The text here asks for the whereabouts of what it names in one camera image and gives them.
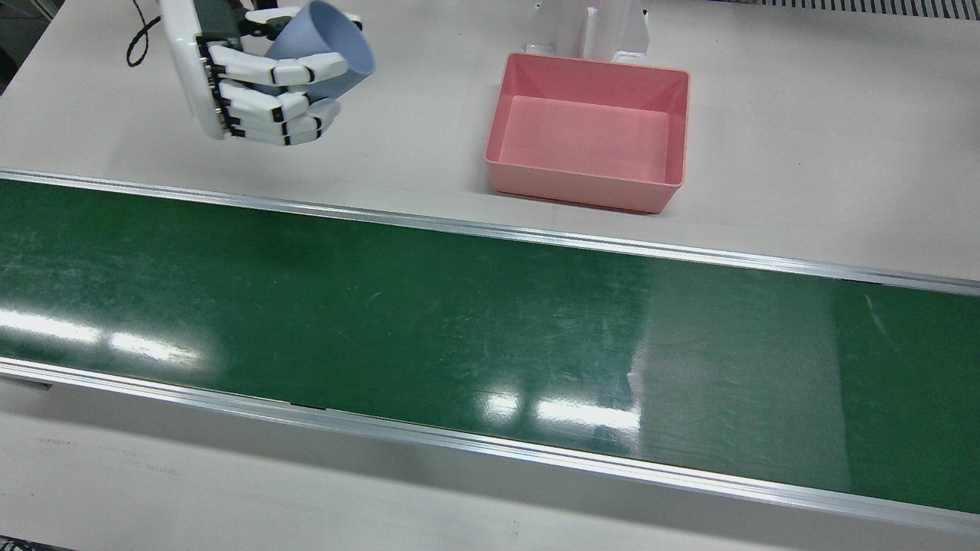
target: pink container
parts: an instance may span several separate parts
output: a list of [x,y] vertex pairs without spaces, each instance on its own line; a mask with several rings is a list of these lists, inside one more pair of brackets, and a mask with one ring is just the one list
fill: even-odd
[[494,189],[658,213],[684,179],[684,71],[511,54],[487,142]]

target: conveyor belt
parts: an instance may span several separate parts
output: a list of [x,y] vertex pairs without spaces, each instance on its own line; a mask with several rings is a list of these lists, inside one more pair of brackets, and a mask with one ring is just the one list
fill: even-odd
[[731,0],[787,8],[980,21],[976,0]]
[[3,357],[980,513],[975,296],[6,180]]

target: white robotic hand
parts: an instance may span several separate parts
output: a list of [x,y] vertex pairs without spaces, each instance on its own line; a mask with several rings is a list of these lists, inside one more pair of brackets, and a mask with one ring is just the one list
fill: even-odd
[[[347,61],[338,53],[276,61],[219,44],[208,50],[232,136],[274,145],[306,143],[319,138],[340,113],[340,104],[329,98],[311,104],[303,86],[346,73]],[[271,95],[247,83],[288,91]]]
[[242,51],[243,34],[274,34],[297,11],[247,11],[228,0],[161,0],[185,95],[208,135],[297,145],[316,140],[333,122],[340,104],[311,103],[306,85],[343,75],[348,67],[340,54],[273,60]]

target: white tabletop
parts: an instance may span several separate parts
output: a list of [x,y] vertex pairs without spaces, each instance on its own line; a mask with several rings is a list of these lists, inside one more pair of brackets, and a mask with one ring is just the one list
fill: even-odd
[[[148,16],[156,6],[144,2]],[[692,76],[660,215],[493,192],[482,161],[533,2],[338,0],[376,75],[312,145],[213,141],[161,29],[71,0],[0,97],[0,166],[980,280],[980,25],[657,0],[651,63]]]

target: light blue plastic cup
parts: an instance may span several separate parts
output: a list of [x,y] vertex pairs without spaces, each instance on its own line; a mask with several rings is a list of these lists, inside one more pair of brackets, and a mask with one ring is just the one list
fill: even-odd
[[337,52],[347,59],[347,73],[309,85],[310,99],[336,99],[374,73],[374,54],[357,25],[340,10],[313,0],[283,28],[266,53],[290,59]]

